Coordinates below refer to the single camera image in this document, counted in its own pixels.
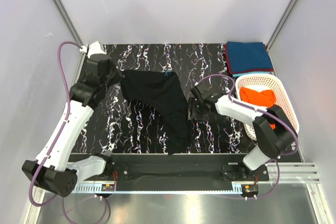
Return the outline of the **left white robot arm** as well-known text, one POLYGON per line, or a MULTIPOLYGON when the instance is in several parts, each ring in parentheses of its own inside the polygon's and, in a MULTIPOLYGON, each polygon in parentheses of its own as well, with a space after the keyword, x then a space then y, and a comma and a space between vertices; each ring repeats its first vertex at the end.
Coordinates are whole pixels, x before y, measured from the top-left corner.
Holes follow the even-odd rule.
POLYGON ((87 57, 84 74, 70 88, 64 113, 46 146, 35 160, 26 160, 22 165, 31 186, 60 197, 70 195, 76 184, 87 178, 99 176, 107 180, 113 175, 112 159, 104 154, 91 154, 73 164, 68 163, 85 124, 107 90, 123 77, 103 50, 89 51, 87 57))

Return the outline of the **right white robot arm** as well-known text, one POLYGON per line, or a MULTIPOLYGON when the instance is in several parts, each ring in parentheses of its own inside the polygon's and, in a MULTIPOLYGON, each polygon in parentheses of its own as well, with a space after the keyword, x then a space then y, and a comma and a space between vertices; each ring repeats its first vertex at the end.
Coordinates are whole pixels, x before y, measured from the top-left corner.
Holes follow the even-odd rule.
POLYGON ((214 93, 205 83, 191 88, 194 96, 191 102, 190 116, 200 121, 210 113, 228 116, 252 127, 257 146, 242 160, 238 167, 239 176, 250 180, 257 174, 257 169, 272 159, 286 152, 292 143, 298 142, 298 134, 278 105, 269 108, 249 104, 234 98, 230 93, 214 93))

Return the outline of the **black t shirt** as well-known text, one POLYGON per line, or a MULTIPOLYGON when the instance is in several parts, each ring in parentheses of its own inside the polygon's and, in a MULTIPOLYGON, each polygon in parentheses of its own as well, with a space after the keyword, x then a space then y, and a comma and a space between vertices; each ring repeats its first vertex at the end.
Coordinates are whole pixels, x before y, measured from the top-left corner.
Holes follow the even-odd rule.
POLYGON ((168 154, 184 153, 190 143, 188 102, 176 72, 125 70, 121 91, 124 99, 155 108, 167 133, 168 154))

